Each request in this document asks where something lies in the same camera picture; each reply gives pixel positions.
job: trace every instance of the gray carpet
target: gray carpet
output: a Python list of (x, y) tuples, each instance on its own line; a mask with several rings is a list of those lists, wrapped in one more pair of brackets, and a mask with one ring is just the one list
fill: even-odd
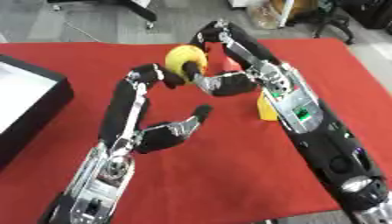
[[(310, 38), (313, 27), (297, 25), (279, 30), (258, 30), (243, 10), (232, 11), (227, 0), (152, 0), (158, 15), (154, 29), (127, 9), (111, 4), (67, 3), (53, 11), (43, 0), (0, 0), (1, 42), (101, 41), (123, 44), (187, 42), (203, 25), (226, 18), (259, 39)], [(353, 21), (356, 44), (349, 50), (371, 74), (392, 91), (392, 37), (384, 31), (368, 31)], [(324, 36), (341, 34), (327, 29)], [(280, 224), (349, 223), (341, 212), (309, 214), (279, 220)]]

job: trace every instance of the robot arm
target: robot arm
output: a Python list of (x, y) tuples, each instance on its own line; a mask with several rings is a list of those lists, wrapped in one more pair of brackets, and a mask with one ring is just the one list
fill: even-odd
[(157, 81), (168, 88), (184, 84), (158, 64), (137, 67), (118, 82), (101, 124), (98, 144), (38, 224), (109, 224), (134, 174), (132, 154), (181, 144), (206, 120), (211, 107), (202, 105), (183, 122), (161, 122), (140, 129), (149, 105), (147, 89)]
[[(354, 224), (392, 223), (385, 177), (353, 132), (319, 99), (297, 69), (223, 20), (210, 23), (191, 44), (206, 51), (207, 41), (221, 42), (225, 53), (244, 69), (238, 74), (262, 87), (297, 151)], [(184, 64), (184, 71), (203, 88), (200, 83), (205, 78), (192, 66)], [(216, 78), (220, 86), (211, 85), (210, 92), (220, 88), (229, 88), (234, 94), (242, 91), (243, 85), (237, 88), (233, 82), (224, 87), (225, 77)]]

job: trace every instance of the red tablecloth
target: red tablecloth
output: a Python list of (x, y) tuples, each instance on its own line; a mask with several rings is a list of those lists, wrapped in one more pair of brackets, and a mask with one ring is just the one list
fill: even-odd
[[(390, 183), (390, 95), (339, 41), (262, 42), (302, 72), (361, 139)], [(95, 145), (115, 83), (131, 67), (163, 62), (172, 47), (0, 45), (0, 53), (66, 75), (75, 92), (73, 101), (0, 173), (0, 223), (35, 222)], [(210, 55), (213, 70), (220, 66), (217, 55)], [(201, 103), (210, 103), (214, 111), (183, 145), (136, 157), (136, 175), (113, 223), (244, 223), (338, 208), (279, 125), (258, 119), (258, 95), (213, 98), (195, 86), (154, 88), (145, 123), (183, 119)]]

